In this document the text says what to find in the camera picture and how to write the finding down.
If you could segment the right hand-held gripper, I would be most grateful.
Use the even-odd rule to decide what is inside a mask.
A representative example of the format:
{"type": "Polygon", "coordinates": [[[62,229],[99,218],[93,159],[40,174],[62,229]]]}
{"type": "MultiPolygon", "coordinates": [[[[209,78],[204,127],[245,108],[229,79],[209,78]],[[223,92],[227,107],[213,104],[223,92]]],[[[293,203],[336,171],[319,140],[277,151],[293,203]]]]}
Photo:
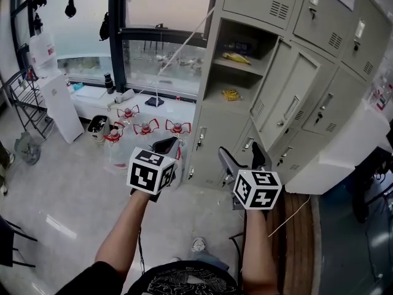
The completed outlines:
{"type": "Polygon", "coordinates": [[[252,143],[252,170],[239,164],[224,147],[218,150],[220,162],[227,176],[234,177],[232,187],[234,210],[270,211],[282,190],[279,175],[271,170],[272,161],[264,148],[252,143]]]}

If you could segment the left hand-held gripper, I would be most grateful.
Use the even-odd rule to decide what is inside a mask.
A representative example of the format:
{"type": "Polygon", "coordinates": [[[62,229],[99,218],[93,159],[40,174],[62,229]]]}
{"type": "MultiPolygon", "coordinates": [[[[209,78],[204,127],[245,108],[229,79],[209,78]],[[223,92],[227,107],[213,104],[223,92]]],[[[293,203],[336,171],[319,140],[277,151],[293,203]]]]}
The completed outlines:
{"type": "Polygon", "coordinates": [[[126,179],[131,191],[141,191],[150,195],[150,201],[156,202],[162,190],[176,189],[182,173],[179,160],[181,157],[180,140],[166,138],[152,145],[153,151],[135,147],[128,166],[126,179]]]}

